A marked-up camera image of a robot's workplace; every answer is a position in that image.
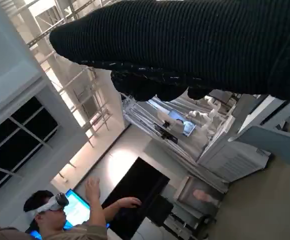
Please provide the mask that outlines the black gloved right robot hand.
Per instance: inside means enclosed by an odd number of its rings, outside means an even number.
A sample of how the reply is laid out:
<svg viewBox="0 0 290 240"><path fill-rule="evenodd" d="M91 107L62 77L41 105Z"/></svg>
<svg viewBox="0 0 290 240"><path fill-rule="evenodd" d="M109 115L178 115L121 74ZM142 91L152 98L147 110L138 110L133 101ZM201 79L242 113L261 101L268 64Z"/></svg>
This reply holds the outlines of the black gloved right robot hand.
<svg viewBox="0 0 290 240"><path fill-rule="evenodd" d="M123 0L56 27L56 53L136 101L213 90L290 102L290 0Z"/></svg>

